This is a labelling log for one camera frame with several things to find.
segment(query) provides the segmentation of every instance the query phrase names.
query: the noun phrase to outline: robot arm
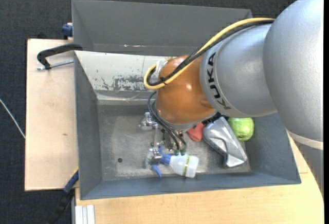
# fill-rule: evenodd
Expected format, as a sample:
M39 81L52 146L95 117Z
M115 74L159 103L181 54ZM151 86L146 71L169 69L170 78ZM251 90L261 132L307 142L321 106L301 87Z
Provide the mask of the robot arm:
M323 8L324 0L298 0L273 23L221 40L176 80L163 82L158 114L182 129L213 111L230 117L278 112L290 135L323 157ZM181 62L170 61L160 76Z

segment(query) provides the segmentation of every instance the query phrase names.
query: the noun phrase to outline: wooden board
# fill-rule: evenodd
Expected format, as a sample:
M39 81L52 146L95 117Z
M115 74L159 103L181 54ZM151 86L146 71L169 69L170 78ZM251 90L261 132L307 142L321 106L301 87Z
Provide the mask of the wooden board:
M74 66L36 70L37 54L71 41L28 40L26 81L25 190L62 189L78 165ZM72 59L67 52L50 63Z
M36 71L39 51L70 41L28 40L25 190L61 189L78 164L73 65ZM50 57L68 60L72 53ZM291 140L302 184L144 197L79 200L103 223L324 223L321 193Z

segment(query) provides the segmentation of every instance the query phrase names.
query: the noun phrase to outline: gray bin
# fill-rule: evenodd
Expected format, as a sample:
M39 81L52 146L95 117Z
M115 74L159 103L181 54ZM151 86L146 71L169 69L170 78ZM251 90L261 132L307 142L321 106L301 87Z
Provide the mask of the gray bin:
M187 137L188 152L200 158L195 178L173 175L162 166L159 179L143 168L154 132L141 131L138 124L151 92L134 84L160 56L193 52L223 27L251 17L249 10L80 0L72 7L74 42L106 52L75 54L81 199L300 183L277 114L255 119L243 166L221 168L221 155Z

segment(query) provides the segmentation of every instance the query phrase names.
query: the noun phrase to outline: yellow cable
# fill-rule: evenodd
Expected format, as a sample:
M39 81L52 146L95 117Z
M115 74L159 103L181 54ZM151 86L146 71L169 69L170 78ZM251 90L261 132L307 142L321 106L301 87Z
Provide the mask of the yellow cable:
M242 21L238 21L236 23L233 23L232 25L226 27L225 29L223 29L219 33L217 33L214 37L212 37L200 50L198 50L198 52L203 51L206 47L208 47L209 45L211 45L212 43L217 41L221 36L225 35L227 32L231 31L234 28L243 26L245 24L253 23L253 22L261 22L261 21L267 21L267 20L273 20L273 19L272 18L266 18L266 17L255 17L255 18L248 18L246 20L242 20ZM178 71L175 75L173 75L172 77L167 79L166 84L160 83L160 84L154 85L154 86L149 85L148 81L147 81L147 78L150 75L151 71L156 67L156 64L152 65L147 70L147 72L144 76L144 86L145 86L145 88L151 89L151 90L157 90L157 89L160 89L160 88L166 86L167 84L174 81L179 75L181 75L193 62L194 61L190 62L184 68L182 68L180 71Z

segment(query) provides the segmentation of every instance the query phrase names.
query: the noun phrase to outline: black clamp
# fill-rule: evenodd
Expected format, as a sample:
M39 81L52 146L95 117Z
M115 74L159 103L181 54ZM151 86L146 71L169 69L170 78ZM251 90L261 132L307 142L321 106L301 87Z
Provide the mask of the black clamp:
M38 61L42 65L45 66L46 70L50 70L51 65L46 60L46 57L50 57L50 56L60 54L60 53L64 53L64 52L68 52L68 51L71 51L71 50L83 50L83 49L78 44L70 43L70 44L62 45L62 46L55 47L55 48L52 48L52 49L46 49L46 50L40 51L38 53L38 56L36 56L36 58L38 59Z

